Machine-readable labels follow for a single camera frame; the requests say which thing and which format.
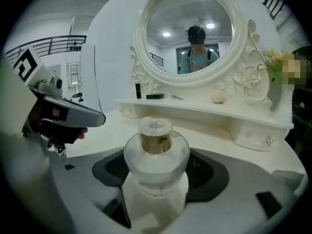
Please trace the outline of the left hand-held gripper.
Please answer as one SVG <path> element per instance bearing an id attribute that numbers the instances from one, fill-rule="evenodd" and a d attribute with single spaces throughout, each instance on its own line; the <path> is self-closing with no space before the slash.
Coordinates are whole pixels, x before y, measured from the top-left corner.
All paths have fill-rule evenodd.
<path id="1" fill-rule="evenodd" d="M 62 97 L 62 79 L 53 75 L 32 46 L 28 46 L 13 65 L 14 71 L 37 97 L 23 134 L 40 140 L 44 148 L 55 146 L 62 156 L 65 144 L 73 144 L 82 128 L 99 127 L 106 116 Z"/>

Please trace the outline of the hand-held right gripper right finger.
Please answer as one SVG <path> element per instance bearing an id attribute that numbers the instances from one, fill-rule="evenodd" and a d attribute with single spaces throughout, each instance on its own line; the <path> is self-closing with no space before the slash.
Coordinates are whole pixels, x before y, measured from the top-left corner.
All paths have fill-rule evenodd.
<path id="1" fill-rule="evenodd" d="M 230 156 L 192 149 L 189 188 L 170 234 L 271 234 L 293 211 L 307 187 L 294 171 L 267 172 Z"/>

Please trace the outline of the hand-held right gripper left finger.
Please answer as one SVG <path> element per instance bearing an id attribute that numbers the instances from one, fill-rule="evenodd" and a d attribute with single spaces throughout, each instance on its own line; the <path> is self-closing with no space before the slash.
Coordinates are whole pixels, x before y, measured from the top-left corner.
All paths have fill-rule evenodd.
<path id="1" fill-rule="evenodd" d="M 54 180 L 77 234 L 129 234 L 122 185 L 129 173 L 123 148 L 59 158 L 49 154 Z"/>

